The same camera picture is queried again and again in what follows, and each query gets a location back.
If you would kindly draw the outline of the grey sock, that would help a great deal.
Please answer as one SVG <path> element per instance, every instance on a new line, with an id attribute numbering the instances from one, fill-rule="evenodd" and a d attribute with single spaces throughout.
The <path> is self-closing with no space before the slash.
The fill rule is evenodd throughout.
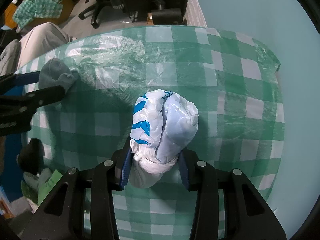
<path id="1" fill-rule="evenodd" d="M 53 58 L 40 71 L 39 89 L 61 86 L 66 94 L 75 81 L 71 70 L 60 59 Z"/>

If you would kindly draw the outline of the white blue plastic bag bundle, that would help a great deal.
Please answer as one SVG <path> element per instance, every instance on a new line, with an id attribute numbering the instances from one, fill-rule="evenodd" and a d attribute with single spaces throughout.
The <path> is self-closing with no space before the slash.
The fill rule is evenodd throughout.
<path id="1" fill-rule="evenodd" d="M 139 189 L 155 185 L 176 164 L 198 126 L 197 107 L 179 94 L 157 89 L 140 96 L 133 109 L 130 133 L 130 183 Z"/>

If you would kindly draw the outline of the light green cloth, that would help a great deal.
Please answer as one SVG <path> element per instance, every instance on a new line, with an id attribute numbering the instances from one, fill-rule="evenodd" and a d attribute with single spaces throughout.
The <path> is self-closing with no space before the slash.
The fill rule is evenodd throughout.
<path id="1" fill-rule="evenodd" d="M 62 174 L 58 170 L 55 170 L 53 173 L 51 173 L 50 169 L 48 168 L 42 170 L 38 180 L 38 206 L 40 206 L 40 204 L 44 201 L 44 199 L 48 196 L 50 191 L 61 178 Z"/>

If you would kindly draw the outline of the black sock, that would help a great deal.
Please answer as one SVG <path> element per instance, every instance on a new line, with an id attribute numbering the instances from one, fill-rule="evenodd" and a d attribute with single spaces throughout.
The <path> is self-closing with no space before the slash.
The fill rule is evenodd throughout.
<path id="1" fill-rule="evenodd" d="M 44 163 L 44 147 L 39 139 L 31 138 L 29 144 L 22 148 L 17 156 L 17 163 L 23 172 L 37 175 L 41 173 Z"/>

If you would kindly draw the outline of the beige cushion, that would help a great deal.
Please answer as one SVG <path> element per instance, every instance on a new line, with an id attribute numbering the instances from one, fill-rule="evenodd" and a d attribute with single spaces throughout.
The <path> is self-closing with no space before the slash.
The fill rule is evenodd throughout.
<path id="1" fill-rule="evenodd" d="M 18 70 L 35 58 L 75 40 L 57 25 L 46 22 L 21 38 L 12 36 L 1 46 L 1 76 Z"/>

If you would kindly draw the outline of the green checkered tablecloth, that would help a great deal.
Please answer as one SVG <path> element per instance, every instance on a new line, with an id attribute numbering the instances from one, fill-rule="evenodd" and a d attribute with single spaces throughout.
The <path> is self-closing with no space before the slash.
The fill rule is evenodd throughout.
<path id="1" fill-rule="evenodd" d="M 239 169 L 264 199 L 278 175 L 285 137 L 280 62 L 249 36 L 214 28 L 149 26 L 80 38 L 18 69 L 61 60 L 76 81 L 41 107 L 27 138 L 40 139 L 52 170 L 94 168 L 122 148 L 134 107 L 162 90 L 193 103 L 199 126 L 188 149 L 217 170 Z"/>

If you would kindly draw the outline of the green checkered cloth on box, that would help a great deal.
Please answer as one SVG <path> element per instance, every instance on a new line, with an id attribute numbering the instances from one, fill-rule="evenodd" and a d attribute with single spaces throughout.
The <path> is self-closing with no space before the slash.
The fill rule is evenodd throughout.
<path id="1" fill-rule="evenodd" d="M 63 9 L 62 0 L 24 0 L 12 19 L 24 28 L 35 18 L 59 18 Z"/>

